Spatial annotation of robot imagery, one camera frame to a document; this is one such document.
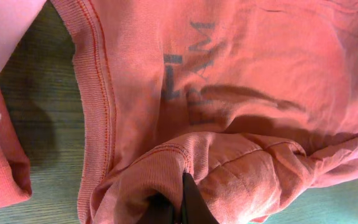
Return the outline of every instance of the pink sweatshirt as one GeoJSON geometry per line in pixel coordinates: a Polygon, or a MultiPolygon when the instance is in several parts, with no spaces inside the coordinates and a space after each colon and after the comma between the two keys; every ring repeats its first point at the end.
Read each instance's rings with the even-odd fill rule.
{"type": "MultiPolygon", "coordinates": [[[[358,178],[358,0],[52,3],[76,45],[82,223],[135,223],[157,192],[178,212],[184,172],[219,223],[358,178]]],[[[30,188],[1,95],[0,114],[0,164],[21,164],[0,165],[1,207],[30,188]]]]}

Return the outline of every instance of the wooden table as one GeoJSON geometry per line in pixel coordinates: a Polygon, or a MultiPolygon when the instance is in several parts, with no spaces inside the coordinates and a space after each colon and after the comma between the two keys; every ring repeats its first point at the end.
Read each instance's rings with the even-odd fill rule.
{"type": "MultiPolygon", "coordinates": [[[[76,198],[84,119],[71,58],[75,48],[48,2],[4,71],[0,85],[32,163],[33,197],[0,209],[1,223],[78,223],[76,198]]],[[[311,189],[267,223],[358,223],[358,180],[311,189]]]]}

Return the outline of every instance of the fabric fold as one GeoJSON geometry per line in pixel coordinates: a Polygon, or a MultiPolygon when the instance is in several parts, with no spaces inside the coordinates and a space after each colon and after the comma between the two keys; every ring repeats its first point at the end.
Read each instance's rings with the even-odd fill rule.
{"type": "Polygon", "coordinates": [[[30,161],[24,154],[0,90],[0,208],[30,199],[30,161]]]}
{"type": "Polygon", "coordinates": [[[355,142],[358,138],[307,156],[288,139],[186,134],[155,147],[118,176],[108,176],[91,199],[93,222],[136,223],[156,193],[168,198],[178,213],[184,172],[192,174],[219,223],[263,222],[307,188],[358,177],[355,142]]]}

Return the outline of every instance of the stitching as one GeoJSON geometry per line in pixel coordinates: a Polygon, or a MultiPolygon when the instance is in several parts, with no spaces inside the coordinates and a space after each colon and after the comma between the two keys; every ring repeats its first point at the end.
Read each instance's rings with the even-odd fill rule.
{"type": "MultiPolygon", "coordinates": [[[[106,128],[104,130],[105,132],[105,148],[104,148],[104,166],[106,167],[106,163],[107,163],[107,151],[108,151],[108,117],[109,117],[109,111],[108,111],[108,107],[107,107],[107,102],[106,102],[106,93],[103,89],[103,84],[102,84],[102,78],[101,78],[101,74],[99,72],[99,67],[98,67],[98,61],[96,59],[97,53],[96,53],[96,37],[95,37],[95,31],[94,31],[94,27],[92,26],[91,23],[91,19],[86,11],[85,6],[83,5],[84,3],[81,2],[80,0],[77,0],[77,4],[81,7],[81,10],[83,11],[83,14],[85,15],[85,18],[88,22],[88,25],[91,27],[91,33],[92,33],[92,41],[93,41],[93,54],[94,54],[94,66],[96,68],[96,73],[98,75],[98,80],[99,80],[99,84],[100,84],[100,89],[102,91],[102,95],[103,95],[103,105],[104,105],[104,114],[105,114],[105,119],[106,119],[106,128]]],[[[101,176],[101,180],[104,178],[104,176],[106,175],[106,170],[103,170],[102,176],[101,176]]]]}
{"type": "Polygon", "coordinates": [[[184,158],[185,167],[188,168],[188,159],[178,147],[174,147],[174,149],[166,149],[165,146],[159,146],[159,147],[156,147],[154,150],[155,150],[154,152],[151,152],[150,154],[147,154],[144,157],[140,158],[139,160],[135,161],[131,166],[133,166],[133,165],[137,164],[138,162],[150,157],[153,154],[156,154],[156,153],[159,153],[159,152],[165,152],[165,151],[172,151],[172,152],[179,153],[184,158]]]}
{"type": "Polygon", "coordinates": [[[175,148],[181,150],[182,153],[184,153],[186,157],[189,157],[189,155],[190,155],[190,153],[187,151],[187,149],[184,146],[182,146],[181,144],[167,142],[167,143],[163,143],[163,144],[157,146],[156,149],[160,149],[162,147],[175,147],[175,148]]]}
{"type": "Polygon", "coordinates": [[[96,9],[94,8],[94,5],[92,3],[92,0],[89,0],[89,3],[91,4],[93,13],[96,16],[96,19],[98,20],[98,24],[99,24],[99,28],[101,31],[101,35],[102,35],[102,40],[103,40],[103,52],[104,52],[104,62],[106,64],[107,67],[107,73],[108,73],[108,81],[109,84],[111,85],[111,94],[112,94],[112,103],[114,106],[114,118],[113,118],[113,122],[114,122],[114,128],[113,128],[113,135],[114,135],[114,140],[112,142],[112,158],[111,158],[111,165],[114,165],[114,158],[116,155],[116,129],[117,129],[117,108],[116,108],[116,95],[114,93],[114,88],[112,87],[112,80],[111,80],[111,74],[110,74],[110,66],[109,66],[109,59],[107,56],[107,49],[106,49],[106,39],[104,36],[104,31],[103,31],[103,27],[102,27],[102,23],[100,21],[99,15],[96,12],[96,9]]]}
{"type": "Polygon", "coordinates": [[[216,166],[214,169],[212,169],[211,171],[208,172],[208,174],[204,177],[204,179],[206,179],[206,178],[207,178],[212,172],[214,172],[216,169],[218,169],[218,168],[220,168],[220,167],[223,167],[224,165],[226,165],[226,164],[228,164],[228,163],[230,163],[230,162],[234,162],[234,161],[236,161],[236,160],[238,160],[238,159],[242,159],[244,156],[249,155],[249,154],[251,154],[251,153],[253,153],[253,152],[263,151],[263,150],[264,150],[264,149],[262,149],[261,147],[260,147],[260,148],[255,148],[253,151],[244,153],[243,155],[238,156],[238,157],[236,157],[236,158],[234,158],[234,159],[232,159],[232,160],[223,162],[222,164],[219,163],[218,166],[216,166]]]}

